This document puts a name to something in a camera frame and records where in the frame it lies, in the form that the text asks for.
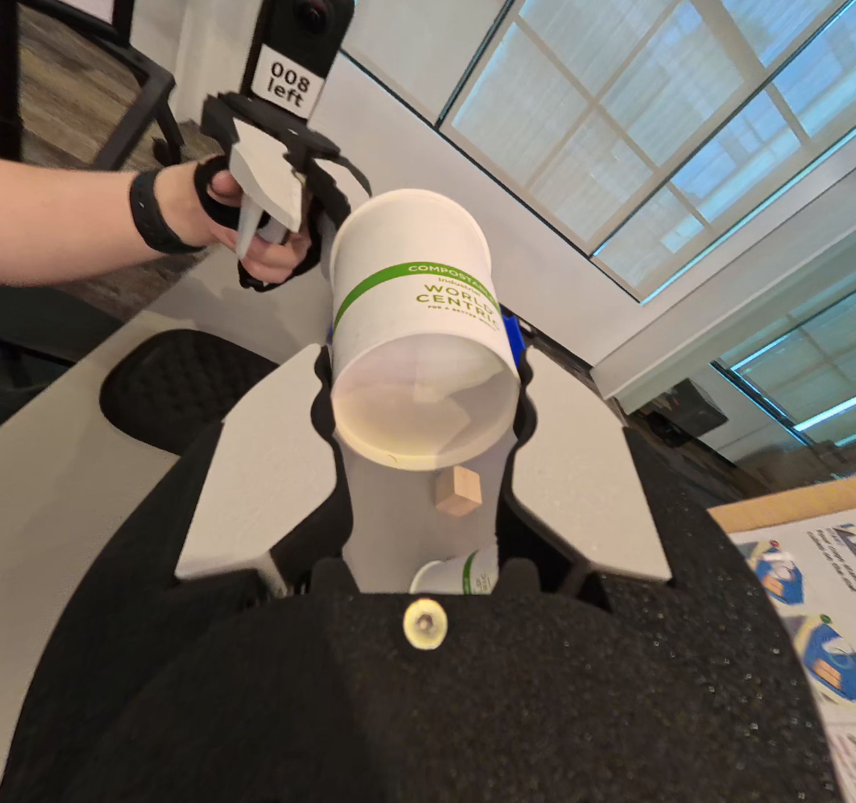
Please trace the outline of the person's left forearm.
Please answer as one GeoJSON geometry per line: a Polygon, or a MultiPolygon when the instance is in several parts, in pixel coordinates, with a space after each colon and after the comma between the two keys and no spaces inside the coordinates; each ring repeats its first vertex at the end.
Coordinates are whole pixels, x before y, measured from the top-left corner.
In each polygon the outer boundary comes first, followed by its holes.
{"type": "Polygon", "coordinates": [[[1,283],[37,287],[155,258],[130,206],[134,175],[1,163],[1,283]]]}

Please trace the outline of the black wrist band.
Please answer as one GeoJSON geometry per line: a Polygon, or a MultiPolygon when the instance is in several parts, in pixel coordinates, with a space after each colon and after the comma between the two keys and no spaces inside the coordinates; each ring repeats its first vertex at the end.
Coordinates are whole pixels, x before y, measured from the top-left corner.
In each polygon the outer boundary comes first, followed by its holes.
{"type": "Polygon", "coordinates": [[[164,255],[202,252],[204,247],[188,245],[166,223],[155,195],[157,169],[138,173],[129,189],[129,205],[134,227],[152,251],[164,255]]]}

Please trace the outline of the blue plastic bin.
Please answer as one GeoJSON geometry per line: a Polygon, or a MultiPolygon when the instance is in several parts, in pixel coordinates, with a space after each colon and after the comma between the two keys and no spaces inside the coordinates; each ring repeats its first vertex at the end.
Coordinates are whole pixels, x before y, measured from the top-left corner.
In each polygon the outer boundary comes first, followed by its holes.
{"type": "Polygon", "coordinates": [[[414,300],[414,310],[392,306],[351,307],[327,336],[337,377],[364,359],[394,352],[426,352],[440,364],[455,364],[482,354],[517,371],[525,343],[514,318],[497,310],[485,317],[477,309],[457,308],[434,300],[414,300]]]}

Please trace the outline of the person's left hand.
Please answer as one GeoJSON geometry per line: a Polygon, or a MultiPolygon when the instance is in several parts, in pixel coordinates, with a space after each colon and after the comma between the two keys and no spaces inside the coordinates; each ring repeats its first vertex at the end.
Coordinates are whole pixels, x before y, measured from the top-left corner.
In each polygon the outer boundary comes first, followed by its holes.
{"type": "MultiPolygon", "coordinates": [[[[166,224],[187,245],[208,247],[221,243],[235,251],[237,233],[211,220],[204,211],[195,189],[196,163],[167,167],[156,177],[154,194],[166,224]]],[[[228,207],[239,208],[243,191],[231,173],[217,172],[207,187],[210,198],[228,207]]],[[[312,194],[302,194],[302,222],[298,232],[284,244],[273,244],[254,237],[241,261],[247,273],[265,284],[280,284],[297,276],[316,253],[309,220],[312,194]]]]}

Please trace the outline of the black floor box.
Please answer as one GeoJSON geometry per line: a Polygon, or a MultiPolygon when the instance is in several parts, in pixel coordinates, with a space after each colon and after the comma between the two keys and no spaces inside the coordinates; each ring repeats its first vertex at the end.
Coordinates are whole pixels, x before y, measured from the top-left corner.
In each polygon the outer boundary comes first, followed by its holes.
{"type": "Polygon", "coordinates": [[[691,379],[684,379],[659,394],[638,413],[652,434],[669,448],[701,439],[728,422],[725,412],[691,379]]]}

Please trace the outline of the black textured wrist pad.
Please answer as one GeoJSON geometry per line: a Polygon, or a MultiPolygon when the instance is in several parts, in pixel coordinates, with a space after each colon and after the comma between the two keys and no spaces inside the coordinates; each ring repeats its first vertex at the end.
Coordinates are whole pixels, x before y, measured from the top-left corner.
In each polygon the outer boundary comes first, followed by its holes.
{"type": "Polygon", "coordinates": [[[112,369],[99,406],[119,432],[182,455],[275,369],[276,362],[204,331],[168,330],[112,369]]]}

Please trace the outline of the wooden cube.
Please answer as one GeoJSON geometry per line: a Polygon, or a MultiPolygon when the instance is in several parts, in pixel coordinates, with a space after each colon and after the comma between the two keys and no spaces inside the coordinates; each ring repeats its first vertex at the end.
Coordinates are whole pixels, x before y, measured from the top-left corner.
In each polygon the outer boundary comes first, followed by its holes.
{"type": "Polygon", "coordinates": [[[434,502],[442,515],[463,517],[483,504],[479,473],[465,466],[446,467],[436,474],[434,502]]]}

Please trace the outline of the printed instruction poster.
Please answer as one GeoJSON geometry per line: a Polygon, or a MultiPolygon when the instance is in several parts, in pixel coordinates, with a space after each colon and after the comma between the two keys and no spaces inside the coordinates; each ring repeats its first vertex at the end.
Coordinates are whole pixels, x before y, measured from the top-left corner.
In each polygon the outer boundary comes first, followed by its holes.
{"type": "Polygon", "coordinates": [[[855,511],[729,535],[782,619],[855,800],[855,511]]]}

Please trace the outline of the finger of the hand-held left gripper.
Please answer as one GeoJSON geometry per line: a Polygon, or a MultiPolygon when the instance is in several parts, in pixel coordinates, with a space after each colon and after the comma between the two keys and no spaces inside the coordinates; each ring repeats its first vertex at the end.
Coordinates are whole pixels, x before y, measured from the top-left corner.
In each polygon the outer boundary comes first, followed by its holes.
{"type": "Polygon", "coordinates": [[[318,262],[329,263],[339,229],[371,198],[367,177],[345,156],[317,156],[309,164],[310,226],[318,262]]]}
{"type": "Polygon", "coordinates": [[[304,181],[285,158],[286,146],[251,124],[234,124],[229,170],[242,190],[238,233],[256,234],[265,212],[281,231],[299,232],[304,181]]]}

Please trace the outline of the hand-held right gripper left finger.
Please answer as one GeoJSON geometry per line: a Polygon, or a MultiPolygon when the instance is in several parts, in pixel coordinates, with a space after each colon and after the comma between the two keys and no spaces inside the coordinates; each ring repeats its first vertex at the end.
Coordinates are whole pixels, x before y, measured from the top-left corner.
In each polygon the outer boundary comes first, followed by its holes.
{"type": "Polygon", "coordinates": [[[339,557],[354,514],[330,401],[329,348],[311,344],[224,417],[176,577],[256,573],[273,597],[299,593],[339,557]]]}

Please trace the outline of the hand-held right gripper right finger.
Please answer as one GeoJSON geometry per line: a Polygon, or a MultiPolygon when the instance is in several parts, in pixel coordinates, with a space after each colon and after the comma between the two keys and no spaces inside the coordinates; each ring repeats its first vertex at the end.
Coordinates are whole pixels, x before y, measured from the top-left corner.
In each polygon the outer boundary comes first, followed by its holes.
{"type": "Polygon", "coordinates": [[[498,500],[501,567],[528,560],[546,593],[578,593],[591,574],[668,584],[626,425],[539,349],[521,355],[519,376],[498,500]]]}

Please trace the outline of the white paper cup green stripe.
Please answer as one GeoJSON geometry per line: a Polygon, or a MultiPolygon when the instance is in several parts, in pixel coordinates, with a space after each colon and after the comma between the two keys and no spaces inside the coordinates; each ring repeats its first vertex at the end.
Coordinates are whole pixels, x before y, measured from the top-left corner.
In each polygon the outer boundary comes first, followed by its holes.
{"type": "Polygon", "coordinates": [[[409,472],[470,461],[510,429],[519,374],[488,241],[451,198],[399,189],[370,198],[330,255],[330,391],[357,455],[409,472]]]}
{"type": "Polygon", "coordinates": [[[412,595],[489,595],[499,577],[498,544],[479,548],[465,556],[425,563],[409,587],[412,595]]]}

